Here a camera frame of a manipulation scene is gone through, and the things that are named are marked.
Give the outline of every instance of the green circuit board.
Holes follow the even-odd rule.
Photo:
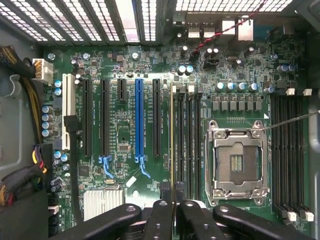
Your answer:
[[[251,128],[255,121],[259,120],[265,127],[270,126],[271,98],[264,92],[266,85],[274,85],[277,81],[297,82],[304,87],[306,73],[299,65],[299,59],[304,57],[305,44],[303,40],[285,40],[281,43],[270,44],[265,41],[257,41],[252,44],[256,49],[253,54],[244,59],[244,65],[236,69],[231,67],[228,57],[243,56],[244,51],[228,51],[228,48],[219,48],[219,64],[214,69],[203,70],[204,57],[189,62],[189,58],[181,57],[181,45],[170,45],[159,48],[151,47],[53,47],[48,48],[48,53],[54,53],[56,58],[52,61],[54,66],[54,79],[62,80],[63,74],[74,73],[71,59],[77,59],[80,63],[81,74],[92,82],[92,155],[84,157],[83,142],[79,143],[78,186],[80,206],[84,207],[83,195],[89,190],[122,189],[125,201],[137,204],[141,207],[146,202],[155,201],[160,197],[160,183],[170,182],[170,106],[171,106],[171,82],[175,86],[194,86],[195,90],[202,88],[203,94],[200,101],[201,131],[206,131],[206,122],[216,120],[220,128]],[[89,60],[83,59],[83,54],[90,54]],[[132,54],[138,53],[138,59],[133,59]],[[277,54],[277,60],[271,58]],[[299,71],[294,74],[280,74],[276,71],[279,64],[295,64]],[[180,65],[192,65],[194,70],[190,76],[177,76]],[[126,80],[126,100],[118,100],[118,79]],[[142,174],[140,166],[135,162],[135,79],[143,79],[144,87],[144,120],[143,120],[143,147],[146,157],[145,170],[150,178]],[[160,79],[161,89],[161,148],[160,156],[153,154],[153,79]],[[101,80],[108,80],[109,84],[109,163],[110,173],[113,179],[106,175],[104,167],[99,163],[101,155]],[[245,83],[246,89],[242,92],[237,89],[227,92],[217,91],[217,83]],[[256,83],[258,91],[250,92],[248,86]],[[55,105],[55,87],[48,86],[45,89],[45,104]],[[258,102],[260,108],[250,110],[230,109],[230,102],[252,102],[254,106]],[[80,122],[83,122],[83,91],[76,88],[75,109]],[[53,112],[53,136],[45,139],[46,142],[55,142],[62,136],[63,120],[61,111]],[[303,121],[304,137],[307,138],[308,125]],[[267,133],[268,147],[271,144],[271,132]],[[308,146],[304,143],[304,170],[308,171]],[[272,161],[271,150],[268,149],[268,186],[272,189]],[[201,155],[204,155],[204,145],[201,143]],[[204,186],[204,160],[202,165],[201,200],[209,205]],[[60,217],[59,230],[65,231],[75,225],[71,206],[70,175],[64,171],[61,165],[53,169],[54,177],[63,180],[62,189],[56,193],[59,196]],[[308,205],[308,178],[304,174],[304,202]],[[221,201],[241,207],[253,214],[266,219],[277,220],[277,215],[272,211],[272,191],[269,192],[263,205],[256,206],[253,200],[228,200]],[[309,224],[298,219],[294,225],[296,228],[309,234]]]

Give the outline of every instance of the motherboard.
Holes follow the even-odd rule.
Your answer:
[[[75,225],[63,117],[77,115],[85,221],[123,203],[143,208],[181,182],[209,209],[228,203],[309,234],[308,123],[266,129],[307,113],[304,40],[217,43],[197,56],[194,47],[46,49],[54,84],[42,133],[53,143],[59,231]]]

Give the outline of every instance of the cpu socket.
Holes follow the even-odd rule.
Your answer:
[[[261,121],[252,128],[219,128],[217,121],[208,121],[204,154],[205,191],[211,206],[234,199],[263,204],[270,189],[267,135]]]

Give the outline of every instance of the white pci slot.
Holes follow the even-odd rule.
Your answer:
[[[76,114],[75,76],[62,74],[62,149],[70,150],[70,136],[64,125],[64,117]]]

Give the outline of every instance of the black cable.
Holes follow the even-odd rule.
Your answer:
[[[70,137],[70,185],[71,185],[71,207],[73,210],[76,224],[83,223],[82,213],[79,204],[78,187],[78,148],[77,148],[77,130],[79,122],[76,115],[65,116],[63,118],[64,126]]]

